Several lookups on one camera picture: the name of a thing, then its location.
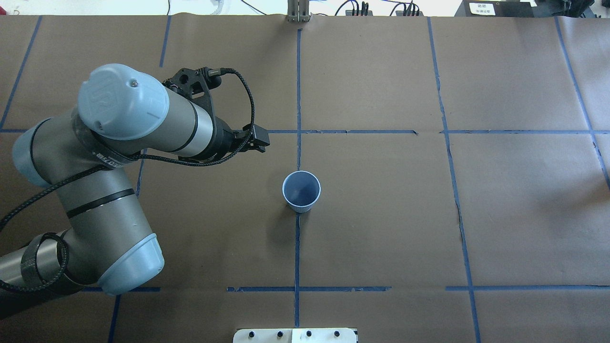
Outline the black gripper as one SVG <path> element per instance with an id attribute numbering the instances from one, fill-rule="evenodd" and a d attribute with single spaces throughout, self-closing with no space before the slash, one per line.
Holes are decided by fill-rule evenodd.
<path id="1" fill-rule="evenodd" d="M 259 125 L 249 123 L 242 130 L 231 130 L 219 117 L 214 118 L 213 125 L 211 141 L 205 148 L 206 161 L 219 161 L 236 151 L 264 153 L 270 145 L 268 130 Z"/>

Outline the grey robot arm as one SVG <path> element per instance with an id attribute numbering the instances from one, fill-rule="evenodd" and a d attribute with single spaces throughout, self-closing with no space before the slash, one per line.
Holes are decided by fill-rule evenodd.
<path id="1" fill-rule="evenodd" d="M 42 188 L 1 219 L 56 192 L 70 227 L 1 258 L 1 318 L 93 284 L 110 296 L 148 282 L 165 265 L 124 167 L 144 159 L 189 167 L 264 152 L 244 76 L 233 68 L 181 68 L 159 81 L 123 64 L 93 70 L 67 113 L 16 139 L 15 168 Z"/>

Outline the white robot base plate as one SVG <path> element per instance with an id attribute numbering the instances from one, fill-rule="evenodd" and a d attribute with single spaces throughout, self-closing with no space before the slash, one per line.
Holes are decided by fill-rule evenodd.
<path id="1" fill-rule="evenodd" d="M 233 343 L 358 343 L 356 329 L 338 328 L 259 328 L 239 329 Z"/>

